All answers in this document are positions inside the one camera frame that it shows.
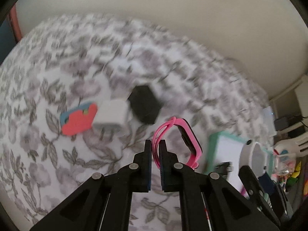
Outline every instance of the black hexagonal object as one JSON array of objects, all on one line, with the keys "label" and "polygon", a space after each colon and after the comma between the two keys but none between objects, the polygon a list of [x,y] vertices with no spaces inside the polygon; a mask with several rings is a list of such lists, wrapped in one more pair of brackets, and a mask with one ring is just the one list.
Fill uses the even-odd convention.
[{"label": "black hexagonal object", "polygon": [[134,87],[128,100],[139,121],[149,125],[155,123],[162,106],[148,85]]}]

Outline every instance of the white power adapter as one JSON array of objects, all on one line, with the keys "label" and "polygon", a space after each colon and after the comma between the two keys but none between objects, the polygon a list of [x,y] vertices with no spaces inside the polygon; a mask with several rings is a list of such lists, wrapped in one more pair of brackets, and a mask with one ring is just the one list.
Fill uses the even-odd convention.
[{"label": "white power adapter", "polygon": [[92,122],[92,127],[101,132],[121,132],[128,121],[129,103],[124,99],[104,101],[98,106],[98,111]]}]

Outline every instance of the bed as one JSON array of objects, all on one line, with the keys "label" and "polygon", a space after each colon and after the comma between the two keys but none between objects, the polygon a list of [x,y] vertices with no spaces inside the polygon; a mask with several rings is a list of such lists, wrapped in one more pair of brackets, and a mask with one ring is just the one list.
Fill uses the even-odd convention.
[{"label": "bed", "polygon": [[[20,41],[0,75],[0,176],[32,224],[94,172],[107,175],[131,163],[171,116],[188,120],[204,150],[208,136],[220,130],[272,144],[261,114],[267,95],[260,86],[229,59],[148,21],[101,14],[50,19]],[[93,129],[62,134],[62,112],[83,102],[127,98],[140,84],[148,84],[163,104],[156,124],[132,118],[122,136]],[[178,131],[166,140],[185,161],[189,150]],[[177,193],[161,191],[154,168],[151,193],[133,196],[129,230],[176,230],[179,207]]]}]

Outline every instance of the pink watch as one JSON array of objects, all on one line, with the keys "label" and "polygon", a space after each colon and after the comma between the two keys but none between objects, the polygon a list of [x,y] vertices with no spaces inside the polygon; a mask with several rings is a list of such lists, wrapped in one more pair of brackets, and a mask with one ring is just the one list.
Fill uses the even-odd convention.
[{"label": "pink watch", "polygon": [[[182,139],[184,140],[186,146],[190,150],[190,158],[186,163],[187,166],[196,169],[198,168],[198,160],[202,155],[202,148],[201,145],[196,138],[192,128],[188,124],[185,119],[172,117],[169,121],[162,124],[154,133],[153,140],[152,140],[152,154],[154,158],[154,162],[158,168],[160,168],[160,162],[158,158],[158,144],[160,140],[163,138],[164,134],[173,126],[176,125],[177,128],[180,130]],[[157,137],[158,133],[164,128],[161,134]]]}]

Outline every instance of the pink object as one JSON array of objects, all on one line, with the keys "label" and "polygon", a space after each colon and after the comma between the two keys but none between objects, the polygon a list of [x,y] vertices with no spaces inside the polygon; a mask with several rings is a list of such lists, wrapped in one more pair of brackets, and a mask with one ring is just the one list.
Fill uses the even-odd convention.
[{"label": "pink object", "polygon": [[[196,169],[198,168],[199,164],[198,164],[198,160],[202,155],[202,148],[195,136],[195,134],[193,133],[190,125],[188,124],[188,122],[185,119],[182,118],[176,118],[176,117],[172,117],[169,121],[165,122],[164,124],[162,124],[154,133],[153,135],[153,140],[152,140],[152,154],[153,154],[153,158],[154,158],[154,162],[156,164],[156,166],[158,168],[160,168],[160,162],[159,162],[159,157],[158,157],[158,144],[161,141],[161,139],[163,138],[164,134],[173,126],[176,125],[178,127],[178,129],[180,130],[182,137],[185,138],[184,142],[185,144],[188,146],[188,148],[190,149],[190,158],[188,160],[188,162],[186,163],[187,166]],[[158,136],[158,138],[156,138],[156,136],[158,135],[158,133],[165,128],[162,133]]]},{"label": "pink object", "polygon": [[22,39],[23,35],[21,34],[21,30],[18,24],[16,5],[14,5],[12,9],[10,10],[9,21],[10,21],[14,36],[17,42],[19,42]]}]

